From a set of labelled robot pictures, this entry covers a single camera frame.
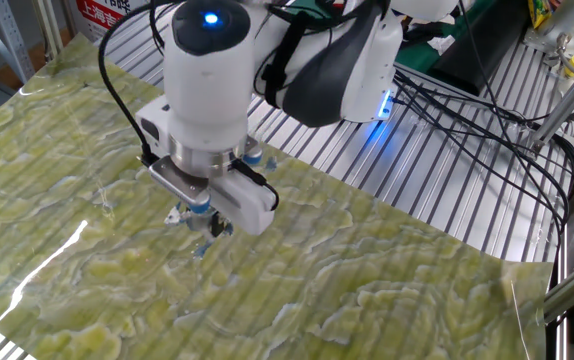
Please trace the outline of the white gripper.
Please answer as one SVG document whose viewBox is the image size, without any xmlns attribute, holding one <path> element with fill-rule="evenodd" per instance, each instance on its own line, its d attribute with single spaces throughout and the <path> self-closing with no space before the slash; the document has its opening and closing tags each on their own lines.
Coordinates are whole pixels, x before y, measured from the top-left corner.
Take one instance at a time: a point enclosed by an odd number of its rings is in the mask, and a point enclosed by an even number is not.
<svg viewBox="0 0 574 360">
<path fill-rule="evenodd" d="M 263 150 L 247 135 L 244 114 L 188 116 L 162 95 L 137 112 L 136 123 L 156 156 L 149 173 L 187 206 L 194 231 L 231 236 L 233 223 L 259 235 L 271 224 L 277 193 L 251 168 Z"/>
</svg>

